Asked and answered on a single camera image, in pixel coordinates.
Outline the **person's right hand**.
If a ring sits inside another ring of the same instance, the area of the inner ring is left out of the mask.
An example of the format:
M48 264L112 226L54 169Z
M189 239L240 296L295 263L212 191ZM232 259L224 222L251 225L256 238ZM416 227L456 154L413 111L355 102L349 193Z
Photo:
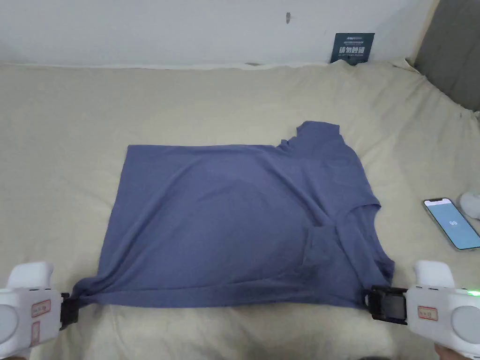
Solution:
M469 360L469 358L439 344L435 344L435 352L439 356L440 360Z

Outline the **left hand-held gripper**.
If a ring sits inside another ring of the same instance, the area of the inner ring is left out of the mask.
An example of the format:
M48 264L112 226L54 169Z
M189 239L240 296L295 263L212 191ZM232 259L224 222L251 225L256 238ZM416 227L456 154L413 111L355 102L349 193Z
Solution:
M15 266L0 290L0 358L30 357L31 349L56 338L78 322L81 302L51 287L54 266L30 262Z

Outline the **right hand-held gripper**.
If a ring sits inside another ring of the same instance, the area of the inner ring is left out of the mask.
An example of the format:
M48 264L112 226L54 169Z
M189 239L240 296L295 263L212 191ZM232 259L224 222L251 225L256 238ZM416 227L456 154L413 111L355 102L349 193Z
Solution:
M415 284L397 294L390 292L385 297L385 286L365 292L365 306L372 318L405 323L416 335L469 359L479 359L479 290L456 288L452 272L443 262L418 261L414 272Z

